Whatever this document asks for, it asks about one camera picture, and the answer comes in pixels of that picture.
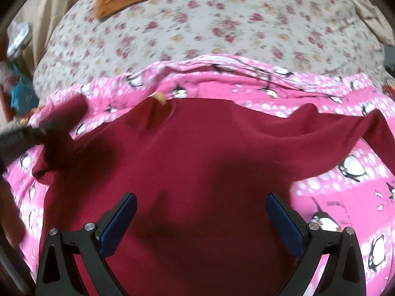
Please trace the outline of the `pink penguin print blanket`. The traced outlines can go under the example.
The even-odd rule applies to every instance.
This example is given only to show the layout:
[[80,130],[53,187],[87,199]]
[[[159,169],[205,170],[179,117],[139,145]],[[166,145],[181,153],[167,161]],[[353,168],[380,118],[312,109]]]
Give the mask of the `pink penguin print blanket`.
[[50,228],[137,213],[109,260],[130,295],[273,295],[293,267],[264,210],[275,192],[325,231],[350,226],[366,293],[394,277],[394,102],[365,74],[324,77],[245,57],[160,61],[48,96],[86,115],[5,179],[36,272]]

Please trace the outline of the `floral print bed quilt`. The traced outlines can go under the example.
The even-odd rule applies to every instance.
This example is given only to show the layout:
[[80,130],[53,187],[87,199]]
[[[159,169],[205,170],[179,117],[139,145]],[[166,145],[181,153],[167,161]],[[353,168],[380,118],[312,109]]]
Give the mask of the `floral print bed quilt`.
[[99,20],[79,0],[54,30],[34,73],[39,98],[156,61],[249,57],[296,72],[386,75],[394,32],[372,0],[148,0]]

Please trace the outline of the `silver plastic bag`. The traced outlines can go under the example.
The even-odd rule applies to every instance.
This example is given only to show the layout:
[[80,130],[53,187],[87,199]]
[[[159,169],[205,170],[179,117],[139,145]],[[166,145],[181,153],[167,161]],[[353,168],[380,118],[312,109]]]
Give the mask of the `silver plastic bag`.
[[7,58],[9,61],[17,59],[29,45],[33,36],[33,25],[29,22],[12,23],[9,27],[9,43]]

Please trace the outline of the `dark red small garment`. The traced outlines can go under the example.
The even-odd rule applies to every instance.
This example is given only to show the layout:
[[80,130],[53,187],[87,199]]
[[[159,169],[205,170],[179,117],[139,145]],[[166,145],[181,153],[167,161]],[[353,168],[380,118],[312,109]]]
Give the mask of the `dark red small garment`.
[[287,118],[228,100],[147,98],[78,139],[46,146],[43,230],[97,221],[125,192],[137,214],[109,260],[130,295],[274,295],[293,267],[264,210],[275,192],[307,221],[355,228],[362,253],[392,268],[394,137],[384,116]]

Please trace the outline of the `teal cloth bag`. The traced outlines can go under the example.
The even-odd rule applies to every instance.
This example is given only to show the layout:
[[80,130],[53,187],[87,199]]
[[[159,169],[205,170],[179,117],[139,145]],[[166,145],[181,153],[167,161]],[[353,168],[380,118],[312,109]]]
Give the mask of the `teal cloth bag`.
[[38,107],[38,105],[39,98],[34,91],[32,83],[20,77],[18,84],[11,92],[11,107],[16,111],[18,116],[24,117],[29,114],[31,109]]

